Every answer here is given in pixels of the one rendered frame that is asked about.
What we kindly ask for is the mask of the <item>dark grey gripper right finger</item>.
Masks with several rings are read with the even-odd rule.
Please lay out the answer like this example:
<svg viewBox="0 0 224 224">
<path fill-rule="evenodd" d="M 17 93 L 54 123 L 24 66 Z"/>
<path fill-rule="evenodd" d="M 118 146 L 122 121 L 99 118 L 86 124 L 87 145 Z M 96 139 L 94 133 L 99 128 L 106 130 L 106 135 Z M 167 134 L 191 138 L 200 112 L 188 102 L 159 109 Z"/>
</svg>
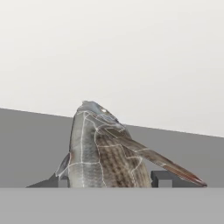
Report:
<svg viewBox="0 0 224 224">
<path fill-rule="evenodd" d="M 177 175 L 169 172 L 169 171 L 152 171 L 150 173 L 150 178 L 152 180 L 152 187 L 170 187 L 170 188 L 189 188 L 189 187 L 198 187 L 198 185 L 183 180 Z"/>
</svg>

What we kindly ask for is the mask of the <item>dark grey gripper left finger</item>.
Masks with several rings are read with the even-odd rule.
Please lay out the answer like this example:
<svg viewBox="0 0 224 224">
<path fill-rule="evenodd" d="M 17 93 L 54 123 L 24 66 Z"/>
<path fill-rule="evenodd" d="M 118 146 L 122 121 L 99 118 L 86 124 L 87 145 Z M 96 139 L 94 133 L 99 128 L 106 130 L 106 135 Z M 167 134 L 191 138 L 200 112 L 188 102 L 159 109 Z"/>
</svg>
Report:
<svg viewBox="0 0 224 224">
<path fill-rule="evenodd" d="M 69 186 L 68 177 L 56 177 L 55 175 L 52 175 L 49 179 L 28 185 L 29 188 L 68 188 Z"/>
</svg>

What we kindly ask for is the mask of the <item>grey brown fish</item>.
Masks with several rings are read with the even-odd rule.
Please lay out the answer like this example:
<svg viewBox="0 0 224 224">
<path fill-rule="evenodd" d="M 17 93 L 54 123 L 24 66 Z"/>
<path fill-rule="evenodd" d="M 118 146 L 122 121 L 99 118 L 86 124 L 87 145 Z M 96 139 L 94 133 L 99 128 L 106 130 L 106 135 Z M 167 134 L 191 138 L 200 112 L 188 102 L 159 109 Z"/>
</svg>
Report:
<svg viewBox="0 0 224 224">
<path fill-rule="evenodd" d="M 169 158 L 134 140 L 115 115 L 84 101 L 73 116 L 69 150 L 55 177 L 71 188 L 150 188 L 145 161 L 200 187 L 207 183 Z"/>
</svg>

